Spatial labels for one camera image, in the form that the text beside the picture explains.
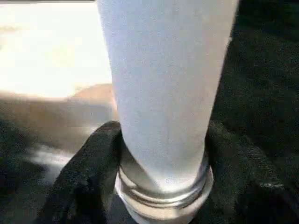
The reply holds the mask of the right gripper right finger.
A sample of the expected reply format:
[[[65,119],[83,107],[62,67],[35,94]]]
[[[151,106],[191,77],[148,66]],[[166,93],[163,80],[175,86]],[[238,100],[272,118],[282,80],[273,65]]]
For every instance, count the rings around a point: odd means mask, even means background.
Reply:
[[[206,146],[214,184],[194,224],[298,223],[298,189],[249,137],[211,121]]]

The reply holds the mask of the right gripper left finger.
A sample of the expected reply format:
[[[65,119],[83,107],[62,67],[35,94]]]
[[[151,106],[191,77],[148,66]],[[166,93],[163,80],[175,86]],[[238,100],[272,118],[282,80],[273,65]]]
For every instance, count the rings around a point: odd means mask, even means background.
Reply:
[[[107,224],[121,142],[118,121],[96,129],[59,173],[39,211],[39,223]]]

